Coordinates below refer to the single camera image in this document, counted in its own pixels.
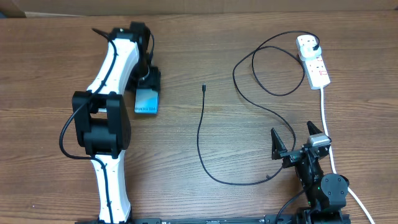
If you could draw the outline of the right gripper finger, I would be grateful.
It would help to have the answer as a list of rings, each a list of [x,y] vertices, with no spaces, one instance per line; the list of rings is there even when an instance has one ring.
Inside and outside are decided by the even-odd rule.
[[[272,160],[278,160],[282,158],[282,155],[287,152],[287,149],[282,142],[281,138],[277,134],[277,131],[272,128],[271,129],[271,138],[272,138]]]
[[[308,132],[309,135],[316,135],[316,134],[323,134],[323,132],[318,129],[311,121],[307,122],[307,128],[308,128]]]

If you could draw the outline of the blue Galaxy smartphone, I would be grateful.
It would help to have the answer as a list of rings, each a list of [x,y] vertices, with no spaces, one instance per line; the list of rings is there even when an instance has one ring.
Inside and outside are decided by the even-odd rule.
[[[157,114],[159,93],[152,89],[137,89],[134,112],[137,114]]]

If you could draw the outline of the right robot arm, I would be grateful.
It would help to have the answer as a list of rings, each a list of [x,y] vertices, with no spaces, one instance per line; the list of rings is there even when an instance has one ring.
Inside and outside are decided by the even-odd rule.
[[[283,168],[294,167],[303,188],[282,206],[273,223],[349,224],[349,215],[341,211],[346,206],[349,180],[343,175],[325,174],[319,163],[329,155],[332,140],[311,121],[307,128],[307,143],[296,151],[288,151],[276,130],[271,129],[272,159],[281,159]],[[293,215],[282,216],[285,208],[303,194],[308,206],[298,208]]]

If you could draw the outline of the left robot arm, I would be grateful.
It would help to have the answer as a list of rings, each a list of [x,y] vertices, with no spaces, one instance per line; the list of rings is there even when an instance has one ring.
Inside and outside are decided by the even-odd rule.
[[[72,97],[78,144],[85,149],[84,160],[91,161],[98,184],[100,212],[95,223],[133,223],[132,206],[127,197],[124,157],[131,142],[131,123],[124,93],[135,95],[134,112],[157,114],[161,72],[152,64],[154,36],[143,22],[132,22],[127,29],[97,30],[108,42],[104,62],[86,91]]]

